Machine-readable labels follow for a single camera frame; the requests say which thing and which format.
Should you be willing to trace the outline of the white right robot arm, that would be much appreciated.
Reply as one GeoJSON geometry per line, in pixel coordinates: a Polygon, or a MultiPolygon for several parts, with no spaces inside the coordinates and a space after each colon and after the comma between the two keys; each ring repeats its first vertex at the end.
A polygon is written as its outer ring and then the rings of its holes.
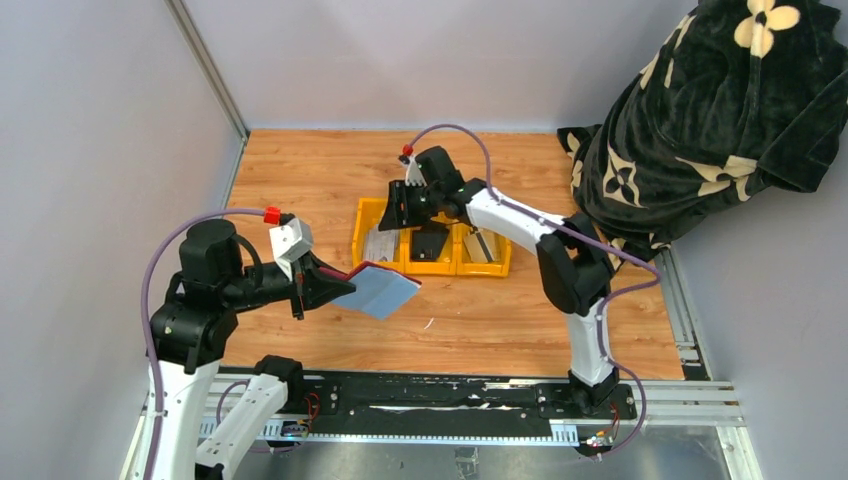
{"type": "Polygon", "coordinates": [[[379,230],[422,227],[443,214],[491,231],[533,254],[546,298],[566,317],[572,406],[584,417],[601,414],[620,381],[609,358],[602,305],[611,294],[614,268],[588,217],[549,214],[511,199],[482,179],[466,180],[441,146],[415,154],[406,145],[399,159],[406,177],[390,183],[379,230]]]}

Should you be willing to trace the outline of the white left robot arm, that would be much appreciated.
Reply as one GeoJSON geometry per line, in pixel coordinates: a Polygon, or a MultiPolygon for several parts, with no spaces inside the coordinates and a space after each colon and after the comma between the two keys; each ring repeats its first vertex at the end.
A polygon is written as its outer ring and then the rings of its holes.
{"type": "Polygon", "coordinates": [[[157,309],[141,307],[149,361],[149,394],[138,479],[229,479],[276,413],[317,410],[300,362],[276,355],[260,360],[246,389],[213,435],[198,437],[210,389],[240,314],[286,302],[297,319],[355,292],[347,276],[312,251],[307,227],[270,208],[273,259],[263,262],[237,231],[233,211],[203,214],[167,237],[177,243],[179,270],[157,309]]]}

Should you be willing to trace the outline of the white cards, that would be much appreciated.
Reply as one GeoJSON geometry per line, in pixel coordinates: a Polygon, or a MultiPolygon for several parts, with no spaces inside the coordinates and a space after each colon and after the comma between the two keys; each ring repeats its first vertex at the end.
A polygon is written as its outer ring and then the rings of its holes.
{"type": "Polygon", "coordinates": [[[399,285],[382,288],[380,285],[356,286],[356,292],[332,301],[332,304],[352,311],[359,311],[378,320],[386,320],[420,290],[399,285]]]}

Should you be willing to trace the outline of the red leather card holder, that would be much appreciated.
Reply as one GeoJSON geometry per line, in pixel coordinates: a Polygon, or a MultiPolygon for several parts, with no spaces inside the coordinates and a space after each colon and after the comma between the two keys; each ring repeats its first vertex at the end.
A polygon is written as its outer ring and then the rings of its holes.
{"type": "Polygon", "coordinates": [[[333,278],[352,283],[357,287],[380,285],[382,288],[388,288],[389,286],[405,285],[411,288],[420,288],[422,285],[421,281],[398,270],[373,262],[360,263],[349,272],[342,272],[332,267],[320,267],[319,271],[333,278]]]}

